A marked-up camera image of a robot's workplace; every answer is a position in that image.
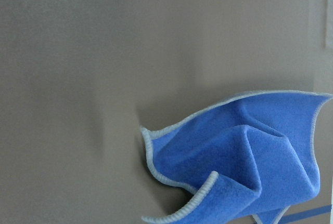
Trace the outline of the blue microfiber towel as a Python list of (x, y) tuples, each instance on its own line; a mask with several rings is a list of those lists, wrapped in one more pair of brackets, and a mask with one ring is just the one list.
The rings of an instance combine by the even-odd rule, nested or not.
[(142, 128), (146, 161), (161, 183), (192, 194), (181, 209), (146, 223), (278, 223), (316, 197), (314, 131), (331, 94), (293, 90), (241, 94), (161, 130)]

